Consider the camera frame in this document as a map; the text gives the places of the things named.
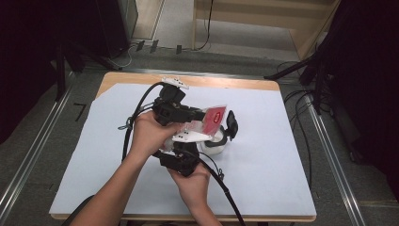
gray floor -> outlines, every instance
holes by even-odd
[[[175,55],[174,50],[158,49],[150,54],[148,49],[132,52],[133,62],[124,70],[155,69],[199,73],[238,74],[250,79],[262,79],[272,74],[281,63],[258,57],[227,56],[210,53],[184,52]],[[127,55],[118,59],[128,61]],[[77,74],[71,96],[62,111],[42,153],[33,168],[24,188],[14,203],[5,225],[60,225],[61,221],[48,215],[65,168],[79,138],[88,114],[88,108],[79,121],[75,121],[81,110],[74,103],[90,105],[106,71],[93,62],[81,74]],[[284,97],[292,90],[301,89],[297,84],[297,73],[279,81],[281,95]],[[24,155],[33,142],[40,126],[54,104],[56,88],[49,89],[21,122],[13,135],[0,145],[0,185],[1,190],[9,183]],[[295,113],[295,100],[287,105],[288,116]],[[306,225],[351,225],[343,198],[337,187],[331,168],[328,165],[320,139],[314,128],[309,112],[301,115],[305,132],[311,144],[312,185],[317,219]],[[324,114],[323,119],[343,165],[347,179],[358,199],[361,212],[368,225],[397,225],[399,205],[389,190],[385,176],[372,166],[360,166],[350,161],[348,152],[334,120]],[[309,158],[304,139],[298,130],[294,130],[295,141],[304,170],[309,177]],[[288,222],[273,222],[270,225],[289,225]]]

